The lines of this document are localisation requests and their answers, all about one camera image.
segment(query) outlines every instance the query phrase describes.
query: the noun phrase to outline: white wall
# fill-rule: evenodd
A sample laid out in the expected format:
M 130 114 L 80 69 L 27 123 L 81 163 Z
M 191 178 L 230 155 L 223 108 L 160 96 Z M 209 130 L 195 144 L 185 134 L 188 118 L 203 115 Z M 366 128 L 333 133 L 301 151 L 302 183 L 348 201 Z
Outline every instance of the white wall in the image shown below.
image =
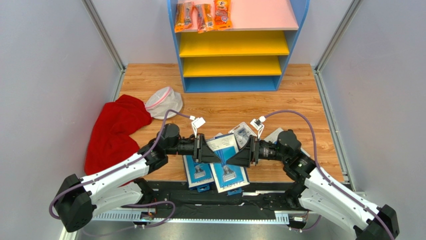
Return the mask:
M 351 2 L 310 0 L 290 62 L 315 65 Z M 93 0 L 93 3 L 125 64 L 177 63 L 166 0 Z
M 426 2 L 365 0 L 323 71 L 355 185 L 425 239 Z
M 48 213 L 62 181 L 83 174 L 93 124 L 119 71 L 83 3 L 0 3 L 0 233 L 55 240 Z

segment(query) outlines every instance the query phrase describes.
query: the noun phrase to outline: snack package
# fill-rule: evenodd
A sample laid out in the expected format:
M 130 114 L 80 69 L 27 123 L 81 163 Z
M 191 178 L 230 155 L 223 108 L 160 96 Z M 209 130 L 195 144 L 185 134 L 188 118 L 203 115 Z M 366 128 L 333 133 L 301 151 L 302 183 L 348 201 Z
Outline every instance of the snack package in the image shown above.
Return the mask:
M 194 2 L 178 3 L 176 8 L 176 23 L 174 24 L 174 32 L 182 32 L 193 26 L 193 9 Z
M 215 29 L 215 23 L 213 22 L 213 17 L 211 14 L 211 5 L 210 4 L 197 4 L 195 8 L 198 12 L 197 14 L 197 24 L 198 24 L 198 33 L 205 33 Z
M 214 0 L 214 28 L 216 30 L 232 28 L 231 0 Z

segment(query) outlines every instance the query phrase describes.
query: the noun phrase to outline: red towel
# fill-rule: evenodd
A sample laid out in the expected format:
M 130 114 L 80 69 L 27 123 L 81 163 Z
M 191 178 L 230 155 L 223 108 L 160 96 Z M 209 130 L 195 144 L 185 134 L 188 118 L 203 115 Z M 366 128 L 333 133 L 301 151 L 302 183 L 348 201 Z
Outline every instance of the red towel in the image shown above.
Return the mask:
M 143 101 L 122 95 L 103 106 L 91 132 L 84 171 L 92 175 L 118 164 L 139 150 L 129 135 L 153 121 Z

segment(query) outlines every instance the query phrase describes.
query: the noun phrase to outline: mesh laundry bag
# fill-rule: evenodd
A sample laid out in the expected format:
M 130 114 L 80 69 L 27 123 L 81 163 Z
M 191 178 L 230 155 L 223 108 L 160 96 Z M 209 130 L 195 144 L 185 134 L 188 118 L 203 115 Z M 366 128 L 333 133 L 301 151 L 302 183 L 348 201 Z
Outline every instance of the mesh laundry bag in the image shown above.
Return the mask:
M 154 95 L 146 101 L 145 108 L 148 113 L 151 114 L 151 117 L 163 120 L 167 110 L 172 109 L 179 112 L 183 106 L 184 102 L 182 101 L 181 94 L 173 91 L 173 89 L 168 86 L 154 93 Z M 170 112 L 167 118 L 169 119 L 175 115 L 176 113 Z

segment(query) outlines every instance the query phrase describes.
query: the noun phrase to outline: shelf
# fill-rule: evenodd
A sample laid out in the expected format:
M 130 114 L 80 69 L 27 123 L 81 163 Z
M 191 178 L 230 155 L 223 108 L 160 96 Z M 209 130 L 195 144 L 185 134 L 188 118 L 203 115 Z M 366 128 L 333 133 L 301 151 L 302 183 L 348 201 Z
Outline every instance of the shelf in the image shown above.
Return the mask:
M 184 32 L 180 57 L 288 55 L 283 31 Z
M 194 4 L 211 4 L 213 0 L 185 0 Z M 197 31 L 197 11 L 192 14 L 193 26 L 184 32 Z M 231 31 L 298 30 L 299 25 L 289 0 L 232 0 Z
M 275 91 L 280 76 L 186 77 L 187 93 Z
M 278 56 L 189 57 L 184 77 L 280 76 Z

